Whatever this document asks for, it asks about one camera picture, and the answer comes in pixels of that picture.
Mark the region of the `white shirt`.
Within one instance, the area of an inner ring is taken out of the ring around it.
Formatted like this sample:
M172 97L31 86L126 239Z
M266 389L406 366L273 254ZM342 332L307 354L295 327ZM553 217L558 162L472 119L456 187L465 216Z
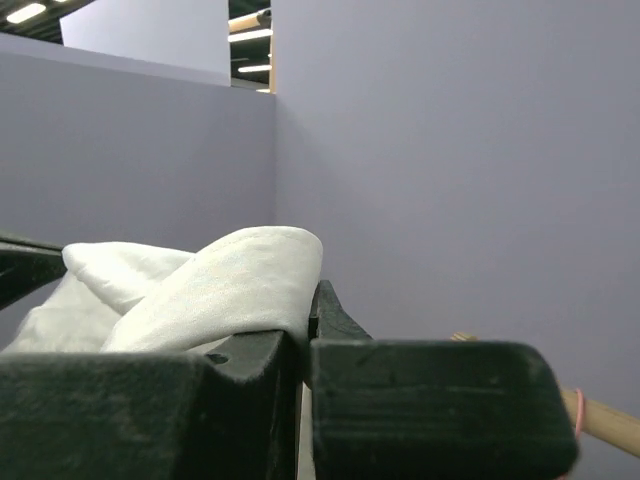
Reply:
M66 272L4 353L202 353L240 333L287 332L305 346L323 245L261 226L196 253L130 242L74 243Z

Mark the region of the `pink wire hanger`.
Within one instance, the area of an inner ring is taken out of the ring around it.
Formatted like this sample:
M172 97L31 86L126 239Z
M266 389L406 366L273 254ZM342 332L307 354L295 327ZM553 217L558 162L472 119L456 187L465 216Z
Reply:
M584 422L585 398L581 389L575 390L576 394L576 419L575 419L575 436L580 437Z

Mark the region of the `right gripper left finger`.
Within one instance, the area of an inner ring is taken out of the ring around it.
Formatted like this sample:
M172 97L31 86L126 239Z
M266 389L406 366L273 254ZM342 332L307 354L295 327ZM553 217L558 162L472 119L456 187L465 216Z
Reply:
M47 285L64 247L1 240L1 303ZM198 353L1 353L5 479L293 479L304 364L282 330Z

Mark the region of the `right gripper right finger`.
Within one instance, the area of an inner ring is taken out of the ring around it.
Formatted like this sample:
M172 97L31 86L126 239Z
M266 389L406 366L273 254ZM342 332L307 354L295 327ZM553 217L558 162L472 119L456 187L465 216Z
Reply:
M320 479L556 479L578 459L556 378L529 345L376 340L325 280L310 333Z

